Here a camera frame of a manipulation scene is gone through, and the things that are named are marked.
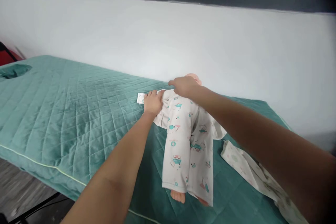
person's left hand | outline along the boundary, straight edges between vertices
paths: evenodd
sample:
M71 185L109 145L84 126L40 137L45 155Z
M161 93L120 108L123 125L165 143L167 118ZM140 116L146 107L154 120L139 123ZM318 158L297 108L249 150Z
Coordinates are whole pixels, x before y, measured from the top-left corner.
M162 109L162 95L165 90L161 90L158 94L156 94L156 90L150 91L148 94L145 94L144 98L144 114L151 114L154 117L158 115L158 113Z

quilted fabric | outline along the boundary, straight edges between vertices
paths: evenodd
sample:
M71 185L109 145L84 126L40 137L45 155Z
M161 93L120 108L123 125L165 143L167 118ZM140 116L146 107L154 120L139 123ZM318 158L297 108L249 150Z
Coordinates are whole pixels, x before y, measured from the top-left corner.
M0 157L73 200L141 116L137 93L170 88L52 56L14 64L32 68L0 78ZM232 99L285 127L266 102ZM126 222L149 221L143 215L159 223L285 223L272 200L220 157L223 140L213 147L214 207L205 208L190 195L185 204L177 203L161 187L166 135L153 124ZM225 139L238 146L229 135Z

white cloth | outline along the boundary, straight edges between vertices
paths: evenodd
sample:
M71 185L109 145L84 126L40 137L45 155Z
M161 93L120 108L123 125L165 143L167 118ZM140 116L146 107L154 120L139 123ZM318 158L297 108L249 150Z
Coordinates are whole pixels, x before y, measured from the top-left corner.
M144 94L137 102L143 104ZM213 139L226 131L203 108L167 90L154 123L167 129L162 168L162 187L188 192L213 206Z
M261 165L230 141L224 141L221 157L232 166L251 186L274 200L280 213L290 224L307 224L297 207L275 179Z

red object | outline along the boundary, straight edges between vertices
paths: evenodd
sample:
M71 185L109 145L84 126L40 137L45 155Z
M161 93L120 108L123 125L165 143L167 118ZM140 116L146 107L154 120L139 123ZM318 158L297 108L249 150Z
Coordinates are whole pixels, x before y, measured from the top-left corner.
M22 58L19 55L17 55L15 52L13 52L12 50L10 50L10 52L14 55L14 57L18 61L22 60ZM6 53L6 51L0 51L0 66L6 65L12 62L14 62L14 60L9 56L8 53Z

bedsheet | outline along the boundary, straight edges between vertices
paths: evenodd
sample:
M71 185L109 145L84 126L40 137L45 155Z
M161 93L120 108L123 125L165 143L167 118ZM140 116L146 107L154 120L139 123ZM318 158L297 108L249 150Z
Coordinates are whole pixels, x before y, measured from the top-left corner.
M171 88L52 56L0 69L16 64L31 68L0 78L0 157L73 200L141 116L137 93ZM231 99L286 127L266 102ZM152 125L126 223L286 223L272 200L221 158L223 140L213 146L213 208L188 194L185 204L173 200L161 187L166 135ZM239 147L229 135L224 139Z

